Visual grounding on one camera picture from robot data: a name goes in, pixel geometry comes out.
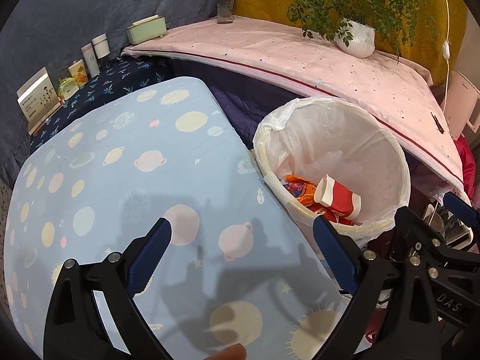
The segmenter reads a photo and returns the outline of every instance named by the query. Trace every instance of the light blue bedsheet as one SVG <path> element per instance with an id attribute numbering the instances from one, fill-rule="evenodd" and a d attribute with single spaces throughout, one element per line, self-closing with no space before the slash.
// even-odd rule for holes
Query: light blue bedsheet
<path id="1" fill-rule="evenodd" d="M 123 251 L 162 216 L 172 242 L 134 301 L 174 359 L 235 342 L 251 360 L 311 359 L 345 304 L 208 88 L 187 77 L 94 110 L 23 166 L 5 276 L 15 325 L 37 354 L 62 262 Z"/>

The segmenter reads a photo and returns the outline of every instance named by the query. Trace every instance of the red packaging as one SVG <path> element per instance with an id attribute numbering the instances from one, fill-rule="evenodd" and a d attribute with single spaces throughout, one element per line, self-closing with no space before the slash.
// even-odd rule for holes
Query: red packaging
<path id="1" fill-rule="evenodd" d="M 313 200 L 349 221 L 354 220 L 358 216 L 362 205 L 359 195 L 353 193 L 328 175 L 323 176 L 318 183 Z"/>

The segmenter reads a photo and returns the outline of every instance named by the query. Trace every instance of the mattress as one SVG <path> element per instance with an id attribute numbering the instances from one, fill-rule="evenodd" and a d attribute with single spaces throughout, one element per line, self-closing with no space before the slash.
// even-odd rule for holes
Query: mattress
<path id="1" fill-rule="evenodd" d="M 133 300 L 174 359 L 235 342 L 252 360 L 311 359 L 346 305 L 208 88 L 186 77 L 93 110 L 23 165 L 5 277 L 15 326 L 40 357 L 62 262 L 102 261 L 160 217 L 172 240 Z"/>
<path id="2" fill-rule="evenodd" d="M 430 74 L 411 61 L 398 63 L 382 52 L 358 59 L 332 42 L 303 38 L 299 28 L 239 16 L 228 26 L 213 19 L 174 28 L 124 53 L 202 62 L 305 97 L 343 98 L 375 116 L 405 150 L 467 199 L 462 163 L 430 92 Z"/>

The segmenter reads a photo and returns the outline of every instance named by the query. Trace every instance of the trash can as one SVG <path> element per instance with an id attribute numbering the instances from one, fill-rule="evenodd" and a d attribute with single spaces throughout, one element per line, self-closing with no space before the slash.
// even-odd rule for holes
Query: trash can
<path id="1" fill-rule="evenodd" d="M 359 246 L 394 227 L 395 212 L 408 205 L 410 174 L 393 134 L 357 105 L 316 96 L 294 99 L 267 115 L 253 138 L 264 180 L 318 254 L 317 214 L 282 185 L 287 174 L 317 183 L 328 174 L 361 196 L 354 226 L 332 223 Z"/>

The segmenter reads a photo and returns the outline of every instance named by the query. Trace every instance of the gray blanket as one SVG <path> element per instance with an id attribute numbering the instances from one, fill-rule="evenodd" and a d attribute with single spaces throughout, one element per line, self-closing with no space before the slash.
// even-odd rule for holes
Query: gray blanket
<path id="1" fill-rule="evenodd" d="M 113 54 L 128 44 L 125 29 L 154 14 L 167 27 L 215 14 L 215 0 L 20 0 L 0 32 L 0 178 L 13 187 L 30 137 L 16 91 L 46 67 L 54 86 L 82 57 L 80 48 L 106 32 Z"/>

